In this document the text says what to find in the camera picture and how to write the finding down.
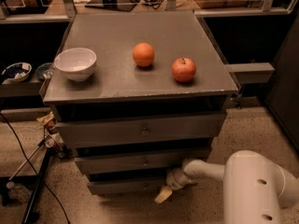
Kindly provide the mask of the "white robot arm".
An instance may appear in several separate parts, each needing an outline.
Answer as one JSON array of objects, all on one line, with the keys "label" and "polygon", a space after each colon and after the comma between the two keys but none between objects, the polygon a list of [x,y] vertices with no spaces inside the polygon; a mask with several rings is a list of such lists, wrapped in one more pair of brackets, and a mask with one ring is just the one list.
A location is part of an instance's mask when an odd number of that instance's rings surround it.
[{"label": "white robot arm", "polygon": [[250,150],[237,151],[223,165],[184,160],[167,173],[155,202],[164,202],[173,191],[197,183],[202,176],[223,182],[225,224],[282,224],[280,210],[299,203],[299,179]]}]

